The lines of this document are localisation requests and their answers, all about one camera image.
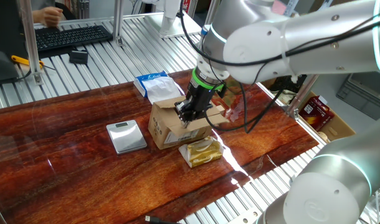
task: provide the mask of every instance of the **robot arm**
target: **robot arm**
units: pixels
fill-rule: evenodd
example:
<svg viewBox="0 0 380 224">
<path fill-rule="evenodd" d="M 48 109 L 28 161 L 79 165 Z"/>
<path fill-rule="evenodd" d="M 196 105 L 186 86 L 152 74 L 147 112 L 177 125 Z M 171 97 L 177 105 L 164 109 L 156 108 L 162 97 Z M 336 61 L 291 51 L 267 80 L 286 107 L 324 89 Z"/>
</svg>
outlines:
<svg viewBox="0 0 380 224">
<path fill-rule="evenodd" d="M 223 0 L 202 49 L 225 66 L 200 56 L 186 100 L 176 109 L 183 125 L 202 117 L 219 80 L 232 75 L 251 84 L 305 73 L 331 74 L 380 70 L 380 26 L 301 54 L 288 52 L 311 40 L 338 36 L 380 13 L 380 0 L 355 1 L 289 19 L 270 12 L 273 0 Z M 380 16 L 355 30 L 380 21 Z M 295 179 L 290 191 L 274 201 L 257 224 L 356 223 L 372 192 L 380 188 L 380 120 L 369 131 L 325 146 Z"/>
<path fill-rule="evenodd" d="M 199 56 L 186 101 L 177 105 L 184 127 L 188 122 L 202 118 L 205 104 L 214 94 L 212 88 L 229 74 L 239 82 L 253 83 L 259 70 L 261 71 L 257 82 L 285 75 L 292 75 L 296 79 L 297 75 L 307 73 L 380 70 L 380 26 L 331 45 L 286 56 L 286 52 L 288 54 L 290 49 L 301 44 L 343 34 L 378 15 L 380 0 L 350 2 L 292 19 L 272 13 L 272 5 L 273 0 L 226 0 L 221 3 L 203 41 L 202 48 L 206 54 L 212 58 L 223 58 L 226 62 L 237 63 L 278 55 L 282 55 L 282 58 L 266 65 L 233 67 L 210 62 Z M 380 16 L 375 17 L 357 29 L 379 21 Z"/>
<path fill-rule="evenodd" d="M 257 224 L 354 224 L 380 188 L 380 120 L 326 145 Z"/>
</svg>

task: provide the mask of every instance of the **gold package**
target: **gold package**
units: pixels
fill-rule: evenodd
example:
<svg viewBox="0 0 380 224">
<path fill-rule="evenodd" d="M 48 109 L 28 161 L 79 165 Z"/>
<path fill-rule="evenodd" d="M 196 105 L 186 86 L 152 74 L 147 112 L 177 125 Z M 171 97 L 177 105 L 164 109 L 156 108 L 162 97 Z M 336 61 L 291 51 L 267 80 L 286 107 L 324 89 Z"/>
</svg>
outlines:
<svg viewBox="0 0 380 224">
<path fill-rule="evenodd" d="M 192 144 L 185 144 L 179 151 L 190 168 L 220 159 L 223 155 L 221 144 L 210 136 Z"/>
</svg>

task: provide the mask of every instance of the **wooden table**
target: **wooden table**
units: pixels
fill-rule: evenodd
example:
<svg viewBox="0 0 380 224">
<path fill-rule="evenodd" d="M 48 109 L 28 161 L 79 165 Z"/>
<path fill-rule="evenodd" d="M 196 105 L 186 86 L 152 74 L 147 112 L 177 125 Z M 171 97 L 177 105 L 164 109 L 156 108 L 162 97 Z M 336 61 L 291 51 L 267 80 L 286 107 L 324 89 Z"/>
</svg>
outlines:
<svg viewBox="0 0 380 224">
<path fill-rule="evenodd" d="M 172 74 L 186 89 L 190 72 Z M 250 118 L 271 100 L 254 87 Z M 224 158 L 190 169 L 178 147 L 159 150 L 151 105 L 132 82 L 0 110 L 0 211 L 8 223 L 178 221 L 317 145 L 279 107 L 251 134 L 218 133 Z M 231 124 L 243 122 L 231 114 Z M 118 156 L 106 125 L 135 119 L 148 147 Z"/>
</svg>

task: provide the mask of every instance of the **green light ring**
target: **green light ring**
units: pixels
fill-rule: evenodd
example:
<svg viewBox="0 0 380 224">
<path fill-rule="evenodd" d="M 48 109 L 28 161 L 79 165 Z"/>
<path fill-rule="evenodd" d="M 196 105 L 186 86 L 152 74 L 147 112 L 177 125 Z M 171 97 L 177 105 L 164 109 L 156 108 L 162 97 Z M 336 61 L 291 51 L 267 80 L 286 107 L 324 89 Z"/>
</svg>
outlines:
<svg viewBox="0 0 380 224">
<path fill-rule="evenodd" d="M 360 172 L 364 175 L 364 178 L 366 178 L 366 180 L 367 180 L 367 182 L 369 184 L 369 187 L 370 187 L 370 197 L 371 197 L 371 194 L 372 194 L 371 182 L 370 182 L 369 177 L 367 176 L 367 174 L 362 170 L 362 168 L 360 168 L 360 166 L 358 166 L 355 162 L 353 162 L 352 160 L 350 160 L 348 158 L 345 158 L 345 157 L 342 157 L 342 156 L 339 156 L 339 155 L 333 155 L 333 154 L 320 155 L 320 156 L 316 156 L 313 159 L 317 159 L 319 157 L 324 157 L 324 156 L 331 156 L 331 157 L 335 157 L 335 158 L 338 158 L 338 159 L 345 160 L 345 161 L 349 162 L 350 164 L 354 165 L 356 168 L 358 168 L 360 170 Z"/>
<path fill-rule="evenodd" d="M 197 84 L 201 85 L 202 87 L 206 88 L 207 90 L 211 90 L 215 87 L 215 86 L 207 85 L 203 81 L 201 81 L 196 75 L 196 69 L 194 69 L 192 71 L 192 78 L 194 79 L 194 81 L 196 81 Z M 223 88 L 223 84 L 216 87 L 215 90 L 221 90 L 222 88 Z"/>
</svg>

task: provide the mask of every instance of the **black keyboard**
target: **black keyboard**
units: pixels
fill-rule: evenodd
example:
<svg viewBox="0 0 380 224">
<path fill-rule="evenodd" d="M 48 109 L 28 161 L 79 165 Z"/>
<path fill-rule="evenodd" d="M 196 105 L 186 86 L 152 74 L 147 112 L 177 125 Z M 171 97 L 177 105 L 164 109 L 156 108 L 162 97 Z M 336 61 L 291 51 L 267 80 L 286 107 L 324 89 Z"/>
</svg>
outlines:
<svg viewBox="0 0 380 224">
<path fill-rule="evenodd" d="M 90 44 L 111 40 L 113 36 L 103 26 L 90 26 L 59 31 L 58 29 L 36 29 L 38 52 L 62 47 Z"/>
</svg>

